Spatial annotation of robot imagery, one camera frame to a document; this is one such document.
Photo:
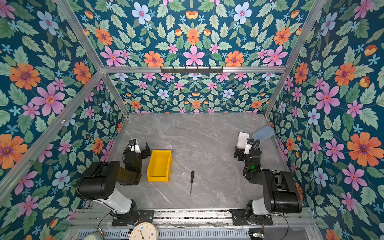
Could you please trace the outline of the black handled screwdriver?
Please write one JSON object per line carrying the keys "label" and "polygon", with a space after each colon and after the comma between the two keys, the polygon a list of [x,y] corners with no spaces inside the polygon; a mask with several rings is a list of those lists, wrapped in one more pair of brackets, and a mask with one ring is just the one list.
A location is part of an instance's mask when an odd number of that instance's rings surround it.
{"label": "black handled screwdriver", "polygon": [[194,184],[195,171],[191,171],[190,175],[190,196],[192,195],[193,184]]}

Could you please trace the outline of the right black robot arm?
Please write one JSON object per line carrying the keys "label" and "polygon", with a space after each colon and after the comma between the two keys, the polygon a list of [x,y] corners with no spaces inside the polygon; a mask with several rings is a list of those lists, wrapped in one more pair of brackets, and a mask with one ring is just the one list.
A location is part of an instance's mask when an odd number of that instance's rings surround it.
{"label": "right black robot arm", "polygon": [[250,200],[244,211],[231,211],[234,221],[249,225],[271,225],[271,215],[300,214],[303,210],[302,197],[291,172],[263,168],[260,140],[239,139],[234,158],[244,162],[243,177],[251,184],[260,185],[263,196]]}

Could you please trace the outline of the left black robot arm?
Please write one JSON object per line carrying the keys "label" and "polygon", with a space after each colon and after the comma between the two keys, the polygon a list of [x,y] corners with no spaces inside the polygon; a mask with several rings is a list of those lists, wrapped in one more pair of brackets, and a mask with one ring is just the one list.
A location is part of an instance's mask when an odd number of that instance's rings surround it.
{"label": "left black robot arm", "polygon": [[125,197],[116,185],[137,186],[142,178],[143,160],[152,155],[148,144],[140,149],[136,139],[131,139],[123,152],[121,162],[95,162],[86,169],[76,185],[77,194],[110,209],[113,226],[135,226],[145,215],[137,209],[135,201]]}

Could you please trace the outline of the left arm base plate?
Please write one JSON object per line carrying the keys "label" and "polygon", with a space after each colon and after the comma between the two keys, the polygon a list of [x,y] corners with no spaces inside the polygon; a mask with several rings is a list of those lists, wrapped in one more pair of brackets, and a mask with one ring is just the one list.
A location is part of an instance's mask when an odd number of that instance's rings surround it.
{"label": "left arm base plate", "polygon": [[139,210],[132,213],[117,214],[112,221],[113,227],[134,227],[141,223],[152,223],[155,211]]}

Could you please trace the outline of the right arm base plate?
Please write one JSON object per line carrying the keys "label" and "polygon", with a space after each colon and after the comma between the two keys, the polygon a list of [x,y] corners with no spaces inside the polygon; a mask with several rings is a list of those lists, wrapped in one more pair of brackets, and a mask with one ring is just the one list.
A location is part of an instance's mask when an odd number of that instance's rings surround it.
{"label": "right arm base plate", "polygon": [[272,226],[271,216],[255,215],[252,211],[245,209],[229,209],[234,226]]}

